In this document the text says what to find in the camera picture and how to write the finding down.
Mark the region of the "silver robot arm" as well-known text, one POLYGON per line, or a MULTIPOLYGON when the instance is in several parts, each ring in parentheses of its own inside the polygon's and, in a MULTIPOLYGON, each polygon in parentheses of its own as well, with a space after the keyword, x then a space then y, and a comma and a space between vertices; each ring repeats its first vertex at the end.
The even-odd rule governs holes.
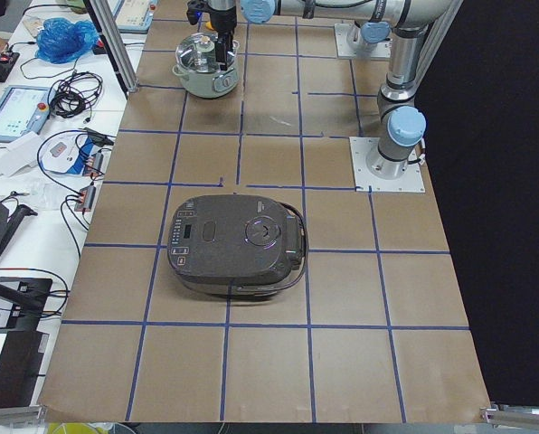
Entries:
POLYGON ((214 64, 222 71, 229 69, 237 14, 250 24, 265 24, 276 15, 353 19, 363 22, 363 38, 370 30, 389 29, 389 67, 377 97, 383 132, 365 164, 373 175, 395 180, 405 173, 425 133, 426 119, 413 103, 418 63, 429 26, 447 6, 448 1, 189 1, 186 15, 191 25, 209 15, 216 34, 214 64))
POLYGON ((391 31, 387 24, 239 23, 237 53, 245 57, 388 61, 391 31))

